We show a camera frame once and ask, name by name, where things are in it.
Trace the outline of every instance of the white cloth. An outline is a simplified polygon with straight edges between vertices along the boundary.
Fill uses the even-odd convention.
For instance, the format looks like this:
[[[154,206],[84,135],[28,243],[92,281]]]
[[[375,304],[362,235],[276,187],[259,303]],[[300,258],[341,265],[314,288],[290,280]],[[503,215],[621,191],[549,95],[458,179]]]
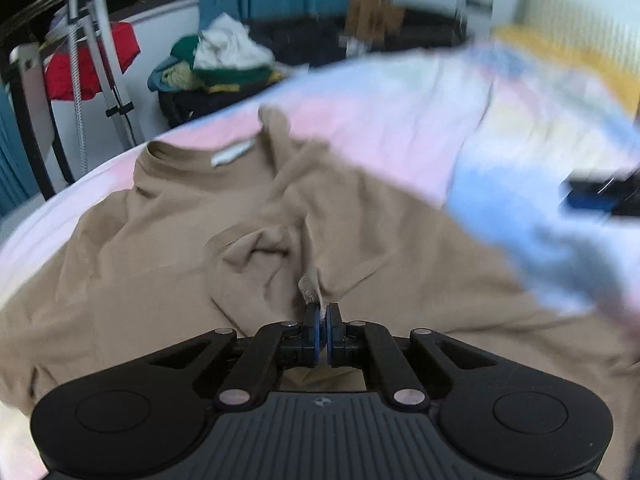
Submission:
[[[249,70],[270,65],[273,52],[249,38],[244,25],[224,12],[200,31],[193,67],[201,70]]]

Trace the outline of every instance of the ribbed gray panel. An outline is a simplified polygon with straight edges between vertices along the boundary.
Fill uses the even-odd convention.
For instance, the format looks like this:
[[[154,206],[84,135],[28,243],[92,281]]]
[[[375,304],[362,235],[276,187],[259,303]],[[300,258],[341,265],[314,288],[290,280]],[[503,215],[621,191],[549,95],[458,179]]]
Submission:
[[[145,480],[497,478],[460,458],[426,416],[395,412],[376,393],[273,392],[252,412],[221,416],[192,455]]]

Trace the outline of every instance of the brown t-shirt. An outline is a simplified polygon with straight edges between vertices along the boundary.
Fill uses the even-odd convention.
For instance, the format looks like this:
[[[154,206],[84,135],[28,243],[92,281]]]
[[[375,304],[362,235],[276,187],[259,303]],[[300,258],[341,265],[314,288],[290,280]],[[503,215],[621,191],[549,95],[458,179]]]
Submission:
[[[134,189],[82,216],[0,312],[0,400],[29,413],[57,384],[220,326],[253,335],[305,299],[394,335],[428,326],[583,384],[614,416],[602,463],[623,477],[638,435],[638,367],[616,327],[535,303],[502,255],[445,213],[289,139],[286,118],[237,158],[151,142]],[[356,374],[293,374],[334,388]]]

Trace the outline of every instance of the white clothing tag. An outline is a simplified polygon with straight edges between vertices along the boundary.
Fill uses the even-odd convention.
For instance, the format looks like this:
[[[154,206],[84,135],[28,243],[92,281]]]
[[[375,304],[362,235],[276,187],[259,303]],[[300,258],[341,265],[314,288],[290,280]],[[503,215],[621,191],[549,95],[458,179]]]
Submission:
[[[255,144],[255,139],[242,140],[236,142],[224,150],[220,150],[211,157],[211,167],[215,168],[221,164],[233,162],[239,156],[248,152]]]

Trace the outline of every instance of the colorful bedsheet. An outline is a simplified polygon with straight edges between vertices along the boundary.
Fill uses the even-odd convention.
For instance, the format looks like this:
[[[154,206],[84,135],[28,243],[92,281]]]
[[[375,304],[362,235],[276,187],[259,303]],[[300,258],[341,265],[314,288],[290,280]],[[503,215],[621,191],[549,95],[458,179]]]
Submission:
[[[561,205],[572,171],[624,173],[640,164],[633,124],[594,76],[499,43],[370,56],[294,78],[163,139],[222,147],[255,134],[264,103],[283,108],[297,136],[325,139],[354,164],[446,207],[472,235],[502,248],[544,305],[566,315],[601,309],[640,333],[640,223]],[[18,227],[0,249],[0,306],[84,211],[132,185],[139,150],[103,164]],[[0,434],[0,476],[41,475],[26,420],[0,411],[0,426],[9,428]]]

